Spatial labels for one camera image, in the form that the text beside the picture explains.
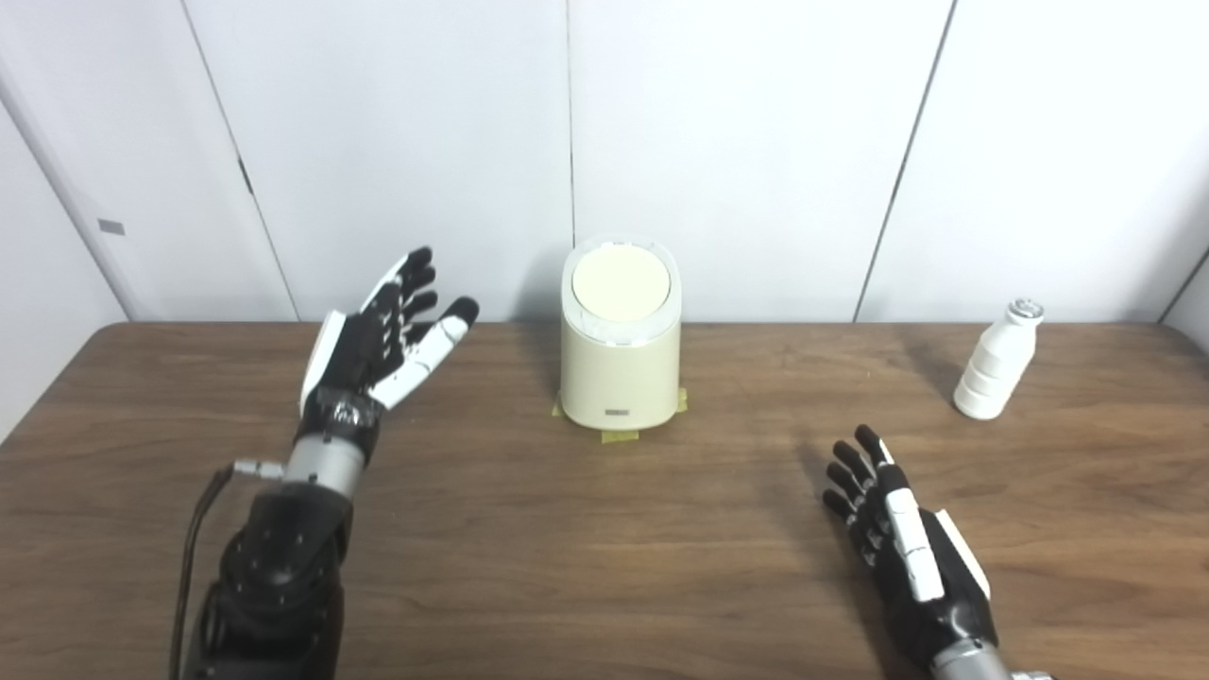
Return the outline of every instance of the black and white robotic hand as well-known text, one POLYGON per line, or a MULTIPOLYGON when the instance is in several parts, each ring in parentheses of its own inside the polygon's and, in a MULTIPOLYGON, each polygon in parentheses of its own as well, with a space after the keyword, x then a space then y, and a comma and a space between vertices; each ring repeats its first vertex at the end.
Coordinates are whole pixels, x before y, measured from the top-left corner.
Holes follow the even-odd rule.
POLYGON ((421 248, 392 267, 355 313, 331 312, 302 381, 301 417, 285 466, 238 462, 226 471, 278 483, 259 494, 227 544, 179 673, 180 621, 196 525, 221 488, 215 476, 186 541, 169 678, 330 680, 343 624, 340 565, 348 549, 353 492, 377 443, 383 414, 445 359, 474 324, 479 305, 459 298, 428 324, 436 278, 421 248))
POLYGON ((868 460, 837 442, 827 477, 843 491, 823 503, 848 526, 885 607, 895 646, 936 680, 1048 680, 1046 673, 1012 673, 996 647, 990 586, 973 552, 945 511, 915 502, 902 468, 873 430, 856 428, 868 460))

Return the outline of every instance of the white wall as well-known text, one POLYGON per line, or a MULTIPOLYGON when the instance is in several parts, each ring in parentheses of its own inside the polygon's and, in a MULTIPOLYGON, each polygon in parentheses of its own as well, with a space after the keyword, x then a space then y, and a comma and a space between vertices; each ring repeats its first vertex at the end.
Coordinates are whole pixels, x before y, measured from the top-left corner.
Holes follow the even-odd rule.
POLYGON ((485 319, 553 316, 571 248, 563 0, 187 2, 302 318, 403 253, 485 319))
POLYGON ((0 90, 135 319, 296 318, 179 2, 0 2, 0 90))
POLYGON ((573 0, 575 235, 663 242, 689 321, 851 321, 949 0, 573 0))
POLYGON ((1205 25, 960 0, 860 321, 1157 321, 1209 247, 1205 25))
MULTIPOLYGON (((1202 224, 1209 229, 1209 219, 1202 224)), ((1163 323, 1184 333, 1202 350, 1209 352, 1209 266, 1201 265, 1163 323)))
MULTIPOLYGON (((692 321, 844 321, 949 7, 10 0, 0 100, 138 319, 319 318, 423 243, 446 299, 550 316, 634 231, 692 321)), ((961 0, 860 319, 1157 319, 1209 247, 1207 19, 961 0)))
POLYGON ((126 316, 0 106, 0 440, 85 340, 126 316))

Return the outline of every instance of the white finger segment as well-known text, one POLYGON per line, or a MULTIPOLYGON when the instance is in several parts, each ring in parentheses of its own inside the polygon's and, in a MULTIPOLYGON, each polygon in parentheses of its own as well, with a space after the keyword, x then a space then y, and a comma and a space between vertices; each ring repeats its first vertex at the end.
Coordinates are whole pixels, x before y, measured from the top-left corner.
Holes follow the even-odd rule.
POLYGON ((319 380, 323 379, 323 374, 328 370, 328 363, 331 362, 331 353, 336 351, 336 342, 340 340, 340 334, 345 330, 345 315, 331 311, 323 319, 323 325, 319 327, 319 336, 314 341, 314 347, 311 347, 311 358, 306 363, 306 374, 302 376, 302 397, 299 399, 299 415, 306 410, 306 398, 311 396, 311 391, 319 386, 319 380))
POLYGON ((370 302, 372 302, 374 299, 377 298, 378 290, 381 290, 383 286, 391 283, 398 283, 400 287, 403 286, 403 277, 401 275, 399 275, 399 270, 401 270, 403 265, 405 264, 407 264, 407 255, 404 255, 403 259, 394 263, 394 266, 387 270, 384 275, 382 275, 382 278, 377 282, 377 286, 375 286, 374 289, 370 290, 370 296, 365 298, 365 301, 361 302, 360 311, 364 312, 370 306, 370 302))
POLYGON ((918 603, 943 598, 941 570, 936 566, 936 555, 912 490, 897 489, 886 494, 886 514, 895 530, 895 549, 907 565, 912 597, 918 603))
POLYGON ((961 561, 966 563, 966 569, 970 570, 970 575, 974 577, 978 582, 978 587, 982 588, 983 595, 987 597, 987 601, 990 601, 990 581, 987 578, 987 572, 983 571, 982 565, 978 564, 978 558, 974 557, 974 552, 970 549, 970 544, 966 543, 961 531, 958 530, 958 525, 953 523, 953 518, 949 517, 949 511, 941 511, 936 513, 937 521, 941 523, 941 528, 944 532, 949 535, 949 541, 953 541, 953 547, 958 549, 958 554, 961 555, 961 561))
POLYGON ((420 342, 407 347, 399 370, 382 379, 370 388, 369 394, 387 409, 393 409, 416 387, 428 379, 429 374, 453 347, 465 336, 470 327, 465 321, 449 316, 433 324, 420 342))

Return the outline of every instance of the fingertip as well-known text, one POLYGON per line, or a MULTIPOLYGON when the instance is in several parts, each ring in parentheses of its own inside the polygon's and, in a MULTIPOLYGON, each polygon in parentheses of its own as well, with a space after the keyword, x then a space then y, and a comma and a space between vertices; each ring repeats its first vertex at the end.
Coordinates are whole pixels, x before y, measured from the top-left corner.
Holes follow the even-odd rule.
POLYGON ((428 246, 421 246, 415 250, 407 253, 407 264, 413 269, 421 269, 433 261, 433 249, 428 246))
POLYGON ((848 468, 835 461, 827 463, 827 478, 837 484, 843 484, 851 474, 848 468))
POLYGON ((412 277, 412 280, 411 280, 411 289, 412 290, 418 290, 418 289, 423 288, 424 286, 428 286, 429 283, 432 283, 434 281, 436 281, 436 267, 429 265, 429 266, 420 270, 416 273, 416 276, 412 277))
POLYGON ((411 304, 409 304, 403 311, 405 316, 410 318, 415 315, 427 312, 428 310, 435 307, 436 300, 438 296, 435 290, 424 290, 423 293, 418 293, 415 298, 412 298, 411 304))
POLYGON ((456 316, 465 322, 467 328, 474 325, 474 322, 479 318, 479 302, 474 298, 458 298, 453 300, 450 309, 445 310, 441 318, 456 316))
POLYGON ((874 466, 889 462, 886 461, 886 449, 881 442, 881 437, 872 427, 864 423, 858 425, 856 427, 856 440, 869 454, 869 457, 873 459, 874 466))

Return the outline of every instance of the robotic wrist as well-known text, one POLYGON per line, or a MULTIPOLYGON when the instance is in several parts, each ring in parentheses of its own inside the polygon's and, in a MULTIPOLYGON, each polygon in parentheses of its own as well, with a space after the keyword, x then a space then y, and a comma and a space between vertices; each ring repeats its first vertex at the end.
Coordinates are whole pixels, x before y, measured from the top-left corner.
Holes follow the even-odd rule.
POLYGON ((968 638, 945 647, 932 659, 935 680, 1055 680, 1048 673, 1010 672, 995 645, 968 638))
POLYGON ((343 440, 360 451, 363 466, 369 465, 377 445, 384 410, 382 404, 365 394, 318 387, 302 407, 302 419, 294 434, 295 448, 305 438, 343 440))

